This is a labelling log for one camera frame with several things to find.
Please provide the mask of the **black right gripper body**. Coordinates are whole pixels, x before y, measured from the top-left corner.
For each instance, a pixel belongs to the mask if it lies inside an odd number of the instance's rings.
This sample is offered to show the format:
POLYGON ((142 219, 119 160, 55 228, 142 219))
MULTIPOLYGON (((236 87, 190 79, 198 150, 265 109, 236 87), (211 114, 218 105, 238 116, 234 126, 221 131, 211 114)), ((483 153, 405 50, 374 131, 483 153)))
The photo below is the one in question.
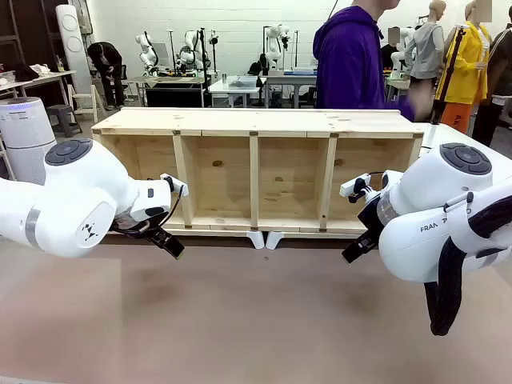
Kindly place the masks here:
POLYGON ((360 245, 377 245, 380 234, 384 229, 380 218, 378 217, 379 196, 369 201, 363 210, 359 213, 359 221, 366 227, 366 232, 358 238, 360 245))

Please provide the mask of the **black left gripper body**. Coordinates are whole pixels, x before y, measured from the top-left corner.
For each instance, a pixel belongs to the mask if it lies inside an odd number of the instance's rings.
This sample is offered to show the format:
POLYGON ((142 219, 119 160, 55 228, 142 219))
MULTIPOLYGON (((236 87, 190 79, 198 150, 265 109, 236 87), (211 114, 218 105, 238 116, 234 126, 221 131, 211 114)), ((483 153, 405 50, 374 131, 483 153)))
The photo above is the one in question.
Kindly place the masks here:
POLYGON ((137 223, 121 224, 121 220, 115 220, 110 231, 135 239, 145 239, 152 243, 166 243, 170 239, 170 234, 162 226, 169 218, 170 213, 163 211, 137 223))

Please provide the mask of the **person's right hand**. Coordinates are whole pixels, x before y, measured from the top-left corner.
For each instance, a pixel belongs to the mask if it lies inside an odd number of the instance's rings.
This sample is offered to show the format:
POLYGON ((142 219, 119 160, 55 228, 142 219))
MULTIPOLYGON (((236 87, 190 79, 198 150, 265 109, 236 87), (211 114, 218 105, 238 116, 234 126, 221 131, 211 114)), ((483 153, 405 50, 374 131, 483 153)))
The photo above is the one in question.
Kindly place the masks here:
POLYGON ((426 120, 433 109, 434 86, 431 79, 410 81, 407 100, 414 111, 414 121, 426 120))

